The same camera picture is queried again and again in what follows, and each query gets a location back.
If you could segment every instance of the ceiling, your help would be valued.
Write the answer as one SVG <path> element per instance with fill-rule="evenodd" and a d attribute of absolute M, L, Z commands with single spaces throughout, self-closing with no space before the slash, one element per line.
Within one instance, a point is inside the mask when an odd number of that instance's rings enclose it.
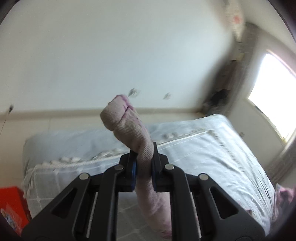
<path fill-rule="evenodd" d="M 246 21 L 276 37 L 296 53 L 296 43 L 285 23 L 267 0 L 238 0 Z"/>

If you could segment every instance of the window frame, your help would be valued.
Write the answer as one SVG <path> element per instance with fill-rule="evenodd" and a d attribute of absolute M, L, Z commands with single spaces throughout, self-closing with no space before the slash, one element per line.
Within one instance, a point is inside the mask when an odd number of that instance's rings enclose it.
<path fill-rule="evenodd" d="M 288 70 L 296 76 L 296 53 L 292 52 L 286 45 L 280 42 L 278 39 L 270 35 L 269 33 L 260 30 L 260 36 L 258 38 L 257 46 L 255 47 L 255 53 L 253 60 L 249 67 L 249 72 L 246 76 L 246 82 L 241 90 L 240 99 L 246 102 L 255 112 L 259 113 L 259 116 L 268 124 L 268 126 L 274 131 L 277 138 L 282 143 L 283 147 L 287 144 L 285 138 L 279 133 L 275 125 L 269 120 L 269 118 L 258 109 L 258 107 L 249 100 L 249 96 L 256 84 L 256 80 L 259 74 L 259 70 L 262 61 L 266 54 L 272 54 L 275 56 Z"/>
<path fill-rule="evenodd" d="M 271 54 L 272 56 L 274 56 L 277 60 L 279 60 L 288 70 L 289 72 L 296 78 L 296 73 L 292 70 L 292 68 L 285 62 L 283 61 L 277 54 L 275 54 L 274 52 L 272 52 L 271 50 L 269 49 L 266 49 L 264 55 L 263 55 L 263 58 L 266 56 L 266 54 Z M 260 110 L 260 108 L 255 104 L 253 103 L 250 99 L 249 99 L 249 96 L 251 94 L 251 92 L 253 91 L 254 87 L 255 87 L 255 84 L 256 84 L 256 80 L 258 78 L 258 74 L 259 72 L 257 73 L 256 75 L 256 78 L 254 80 L 254 84 L 252 85 L 252 88 L 249 90 L 248 94 L 247 94 L 247 97 L 246 97 L 246 101 L 249 103 L 249 105 L 251 105 L 255 111 L 259 112 L 260 115 L 264 118 L 265 121 L 268 122 L 268 124 L 273 128 L 273 130 L 276 132 L 276 134 L 279 136 L 280 140 L 286 144 L 287 141 L 290 139 L 291 136 L 289 136 L 288 139 L 285 139 L 281 133 L 278 131 L 278 129 L 276 128 L 276 126 L 272 123 L 272 121 L 264 114 L 264 112 L 262 110 Z"/>

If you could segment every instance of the curtain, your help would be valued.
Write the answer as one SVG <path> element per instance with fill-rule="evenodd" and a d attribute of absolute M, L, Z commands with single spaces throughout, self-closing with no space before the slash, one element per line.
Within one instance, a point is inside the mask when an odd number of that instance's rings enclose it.
<path fill-rule="evenodd" d="M 228 115 L 243 86 L 259 35 L 259 28 L 246 23 L 235 60 L 230 60 L 217 74 L 212 92 L 203 103 L 205 115 Z"/>
<path fill-rule="evenodd" d="M 296 166 L 296 130 L 288 140 L 284 150 L 265 169 L 271 183 L 275 186 Z"/>

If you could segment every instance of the wall baseboard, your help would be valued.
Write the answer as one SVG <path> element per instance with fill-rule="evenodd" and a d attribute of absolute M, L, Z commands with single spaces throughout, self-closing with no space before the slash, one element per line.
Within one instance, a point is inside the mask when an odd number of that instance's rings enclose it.
<path fill-rule="evenodd" d="M 0 114 L 0 120 L 23 120 L 23 119 L 47 119 L 47 118 L 66 118 L 99 116 L 103 109 L 93 110 L 53 110 L 53 111 L 33 111 L 33 112 L 14 112 L 10 114 Z M 154 113 L 197 113 L 198 108 L 137 108 L 139 114 Z"/>

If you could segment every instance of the mattress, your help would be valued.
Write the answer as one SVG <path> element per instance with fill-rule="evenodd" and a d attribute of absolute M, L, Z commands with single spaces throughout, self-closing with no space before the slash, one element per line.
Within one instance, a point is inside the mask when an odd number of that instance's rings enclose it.
<path fill-rule="evenodd" d="M 269 233 L 275 190 L 250 149 L 222 115 L 147 126 L 158 151 L 186 173 L 207 173 Z M 79 173 L 95 175 L 129 150 L 112 132 L 55 131 L 38 134 L 23 150 L 23 187 L 32 217 Z M 160 240 L 147 226 L 135 193 L 120 193 L 120 240 Z"/>

